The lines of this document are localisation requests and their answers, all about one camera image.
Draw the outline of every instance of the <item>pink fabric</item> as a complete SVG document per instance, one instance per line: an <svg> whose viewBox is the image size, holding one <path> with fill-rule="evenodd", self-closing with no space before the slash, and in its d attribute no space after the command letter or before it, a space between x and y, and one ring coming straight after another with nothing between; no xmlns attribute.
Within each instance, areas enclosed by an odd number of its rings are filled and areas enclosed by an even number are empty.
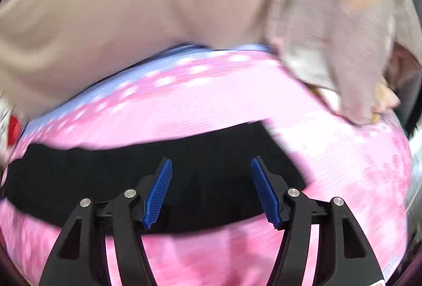
<svg viewBox="0 0 422 286"><path fill-rule="evenodd" d="M139 89L149 87L147 93ZM14 158L32 141L93 149L195 135L265 120L273 138L311 183L312 198L345 199L366 233L386 278L406 248L404 197L411 175L408 141L393 113L376 126L354 127L334 117L270 55L244 51L181 61L166 72L125 84L107 98L56 118L25 136ZM39 282L59 229L0 203L0 228L15 264ZM282 232L265 216L198 235L143 237L159 286L266 285ZM121 285L113 240L107 239L113 286ZM313 228L303 286L317 257Z"/></svg>

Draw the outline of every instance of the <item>black fabric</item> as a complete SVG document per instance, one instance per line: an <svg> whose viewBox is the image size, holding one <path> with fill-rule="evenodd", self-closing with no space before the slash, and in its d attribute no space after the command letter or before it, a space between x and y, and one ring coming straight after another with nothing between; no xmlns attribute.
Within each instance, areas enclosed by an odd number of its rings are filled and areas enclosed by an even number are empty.
<svg viewBox="0 0 422 286"><path fill-rule="evenodd" d="M151 233L183 233L232 223L262 213L250 177L250 160L260 155L290 187L305 182L261 122L201 135L112 150L57 150L29 145L8 170L5 195L19 210L63 226L83 198L114 199L153 174L163 157L173 177Z"/></svg>

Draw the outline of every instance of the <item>red object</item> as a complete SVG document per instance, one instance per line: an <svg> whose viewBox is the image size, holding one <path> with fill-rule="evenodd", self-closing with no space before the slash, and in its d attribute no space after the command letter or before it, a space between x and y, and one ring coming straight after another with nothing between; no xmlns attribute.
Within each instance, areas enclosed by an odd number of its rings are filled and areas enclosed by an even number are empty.
<svg viewBox="0 0 422 286"><path fill-rule="evenodd" d="M18 119L11 115L9 120L9 135L8 135L8 145L14 145L18 141L19 135L21 133L21 124Z"/></svg>

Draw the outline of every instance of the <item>silver screw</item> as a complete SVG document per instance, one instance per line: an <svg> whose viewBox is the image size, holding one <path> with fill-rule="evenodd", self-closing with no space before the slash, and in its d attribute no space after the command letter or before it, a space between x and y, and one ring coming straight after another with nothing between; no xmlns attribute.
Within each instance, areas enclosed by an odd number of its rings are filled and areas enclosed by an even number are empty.
<svg viewBox="0 0 422 286"><path fill-rule="evenodd" d="M340 197L335 197L333 199L334 204L336 204L337 206L343 206L344 205L344 200L341 199Z"/></svg>
<svg viewBox="0 0 422 286"><path fill-rule="evenodd" d="M299 197L299 194L300 194L299 190L297 190L296 188L289 189L287 191L287 193L288 193L289 196L291 196L293 198Z"/></svg>
<svg viewBox="0 0 422 286"><path fill-rule="evenodd" d="M136 195L136 191L135 190L126 190L124 192L124 196L126 198L133 198Z"/></svg>
<svg viewBox="0 0 422 286"><path fill-rule="evenodd" d="M79 203L82 207L87 207L91 205L91 201L88 198L82 199Z"/></svg>

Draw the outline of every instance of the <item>ridged blue pad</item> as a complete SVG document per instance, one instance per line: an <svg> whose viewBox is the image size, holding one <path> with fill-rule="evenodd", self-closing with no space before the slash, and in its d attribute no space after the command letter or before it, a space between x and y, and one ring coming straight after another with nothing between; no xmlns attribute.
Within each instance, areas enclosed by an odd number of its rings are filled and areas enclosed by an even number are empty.
<svg viewBox="0 0 422 286"><path fill-rule="evenodd" d="M267 220L274 225L274 228L278 228L281 224L280 205L257 158L252 160L251 176Z"/></svg>
<svg viewBox="0 0 422 286"><path fill-rule="evenodd" d="M145 215L142 220L145 229L149 229L157 221L172 175L173 166L171 160L167 159L146 198Z"/></svg>

